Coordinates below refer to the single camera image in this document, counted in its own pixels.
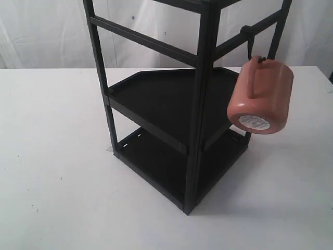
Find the terracotta pink mug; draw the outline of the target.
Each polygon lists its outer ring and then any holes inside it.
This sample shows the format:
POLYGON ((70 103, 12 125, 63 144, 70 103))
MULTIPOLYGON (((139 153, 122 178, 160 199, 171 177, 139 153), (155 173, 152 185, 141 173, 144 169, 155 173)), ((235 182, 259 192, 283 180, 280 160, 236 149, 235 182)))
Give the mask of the terracotta pink mug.
POLYGON ((227 107, 228 119, 249 133, 281 131, 288 119, 293 79, 287 65, 253 56, 240 70, 227 107))

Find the black three-tier shelf rack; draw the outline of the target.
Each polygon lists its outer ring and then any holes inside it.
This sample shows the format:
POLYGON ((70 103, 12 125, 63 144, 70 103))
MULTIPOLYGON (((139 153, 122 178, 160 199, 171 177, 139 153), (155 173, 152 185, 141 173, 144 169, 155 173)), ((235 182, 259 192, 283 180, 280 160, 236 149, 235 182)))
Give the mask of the black three-tier shelf rack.
MULTIPOLYGON (((200 15, 197 52, 136 32, 95 14, 84 1, 113 153, 189 215, 246 151, 250 133, 230 129, 226 109, 238 74, 214 62, 244 43, 238 33, 217 44, 222 9, 233 1, 166 1, 200 15), (103 28, 187 65, 186 69, 140 71, 109 86, 98 29, 103 28)), ((275 26, 268 59, 274 59, 291 1, 251 25, 275 26)))

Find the black metal hook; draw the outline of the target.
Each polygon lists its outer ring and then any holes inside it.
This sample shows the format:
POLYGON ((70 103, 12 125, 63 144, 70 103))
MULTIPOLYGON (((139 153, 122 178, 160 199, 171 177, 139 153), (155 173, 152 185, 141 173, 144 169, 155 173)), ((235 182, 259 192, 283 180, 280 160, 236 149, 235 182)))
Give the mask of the black metal hook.
POLYGON ((243 26, 240 30, 240 33, 247 37, 247 51, 248 51, 248 59, 252 58, 252 50, 254 45, 254 38, 261 31, 256 29, 254 26, 243 26))

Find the white backdrop curtain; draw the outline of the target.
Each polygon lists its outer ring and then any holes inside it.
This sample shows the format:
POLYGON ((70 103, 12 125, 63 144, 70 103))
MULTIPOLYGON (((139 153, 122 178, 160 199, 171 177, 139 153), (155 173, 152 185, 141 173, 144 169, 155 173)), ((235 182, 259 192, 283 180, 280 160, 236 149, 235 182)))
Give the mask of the white backdrop curtain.
MULTIPOLYGON (((200 16, 154 1, 94 1, 95 13, 187 52, 200 16)), ((180 67, 181 62, 100 29, 107 68, 180 67)), ((293 1, 276 59, 332 72, 332 1, 293 1)), ((2 68, 95 67, 82 1, 1 1, 2 68)))

